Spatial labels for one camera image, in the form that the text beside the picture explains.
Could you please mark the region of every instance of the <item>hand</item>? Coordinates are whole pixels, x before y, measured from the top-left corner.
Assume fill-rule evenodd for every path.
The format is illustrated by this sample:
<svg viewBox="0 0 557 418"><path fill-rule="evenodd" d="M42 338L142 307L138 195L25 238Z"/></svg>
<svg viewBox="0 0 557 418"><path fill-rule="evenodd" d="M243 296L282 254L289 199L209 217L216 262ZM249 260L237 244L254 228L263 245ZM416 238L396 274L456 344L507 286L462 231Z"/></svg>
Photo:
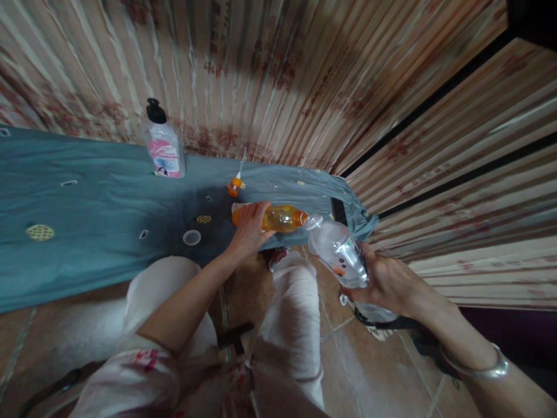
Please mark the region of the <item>hand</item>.
<svg viewBox="0 0 557 418"><path fill-rule="evenodd" d="M369 302L422 323L452 303L397 258L375 255L360 242L370 284L365 289L342 289L355 302Z"/></svg>
<svg viewBox="0 0 557 418"><path fill-rule="evenodd" d="M265 210L271 206L271 202L263 201L243 206L240 211L240 221L236 227L234 238L226 249L238 260L256 253L266 240L271 238L276 231L261 231Z"/></svg>

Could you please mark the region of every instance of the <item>bracelet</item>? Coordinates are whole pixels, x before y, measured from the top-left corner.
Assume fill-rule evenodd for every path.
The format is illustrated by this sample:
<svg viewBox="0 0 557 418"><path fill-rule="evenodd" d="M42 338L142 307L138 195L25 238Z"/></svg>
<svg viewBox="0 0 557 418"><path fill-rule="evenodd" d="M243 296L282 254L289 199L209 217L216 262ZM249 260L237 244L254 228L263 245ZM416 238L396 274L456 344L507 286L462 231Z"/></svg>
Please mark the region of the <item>bracelet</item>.
<svg viewBox="0 0 557 418"><path fill-rule="evenodd" d="M495 351L497 352L497 363L491 369L486 370L474 370L464 367L457 363L455 359L447 352L447 349L443 344L439 344L439 349L443 358L449 363L455 370L459 373L465 374L467 376L476 377L479 379L499 379L507 375L509 370L509 360L503 355L499 347L493 344Z"/></svg>

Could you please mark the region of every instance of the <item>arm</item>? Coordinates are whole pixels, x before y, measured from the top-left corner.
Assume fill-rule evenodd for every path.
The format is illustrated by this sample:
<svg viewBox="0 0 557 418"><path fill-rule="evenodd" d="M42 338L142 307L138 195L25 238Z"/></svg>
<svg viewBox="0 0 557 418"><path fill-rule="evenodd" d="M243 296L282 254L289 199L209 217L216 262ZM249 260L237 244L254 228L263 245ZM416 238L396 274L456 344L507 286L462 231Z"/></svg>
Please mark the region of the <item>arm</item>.
<svg viewBox="0 0 557 418"><path fill-rule="evenodd" d="M164 301L133 337L133 349L111 357L87 382L72 417L169 416L179 398L175 356L191 340L209 304L241 260L274 232L261 232L269 202L248 206L226 251Z"/></svg>
<svg viewBox="0 0 557 418"><path fill-rule="evenodd" d="M492 344L462 316L455 304L402 261L375 256L368 244L360 244L368 263L370 285L366 289L343 289L347 296L419 321L462 366L474 370L494 367L497 354ZM557 402L510 362L508 373L502 378L462 376L462 379L484 416L557 416Z"/></svg>
<svg viewBox="0 0 557 418"><path fill-rule="evenodd" d="M257 252L274 231L262 233L269 202L254 203L241 212L236 234L226 251L160 305L137 334L180 353L193 337L211 301L238 264Z"/></svg>

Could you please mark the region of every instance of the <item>leg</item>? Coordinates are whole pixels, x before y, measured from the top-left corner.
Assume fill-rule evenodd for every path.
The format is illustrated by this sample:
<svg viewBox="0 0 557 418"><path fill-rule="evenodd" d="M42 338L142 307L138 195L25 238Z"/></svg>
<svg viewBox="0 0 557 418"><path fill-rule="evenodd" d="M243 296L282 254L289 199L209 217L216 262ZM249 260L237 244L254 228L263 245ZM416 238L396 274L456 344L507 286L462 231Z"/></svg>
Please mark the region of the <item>leg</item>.
<svg viewBox="0 0 557 418"><path fill-rule="evenodd" d="M124 341L175 291L189 282L200 267L184 257L166 257L151 264L130 283L124 316ZM198 364L203 359L218 358L216 331L208 313L205 313L190 344L181 354L180 367Z"/></svg>
<svg viewBox="0 0 557 418"><path fill-rule="evenodd" d="M287 371L323 409L316 270L292 251L274 266L273 284L277 292L263 319L254 359Z"/></svg>

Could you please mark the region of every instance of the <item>sandal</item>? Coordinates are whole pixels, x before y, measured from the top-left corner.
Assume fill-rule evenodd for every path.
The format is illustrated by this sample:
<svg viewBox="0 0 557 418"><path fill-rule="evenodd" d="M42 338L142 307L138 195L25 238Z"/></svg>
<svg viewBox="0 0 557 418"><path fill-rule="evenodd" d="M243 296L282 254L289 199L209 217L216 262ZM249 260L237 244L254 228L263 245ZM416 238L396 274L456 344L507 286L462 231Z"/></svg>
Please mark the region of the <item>sandal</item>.
<svg viewBox="0 0 557 418"><path fill-rule="evenodd" d="M271 273L274 273L274 267L277 265L277 263L280 260L286 257L289 252L290 252L290 247L285 247L282 244L280 245L279 248L275 249L274 256L269 260L269 263L267 264L267 268Z"/></svg>

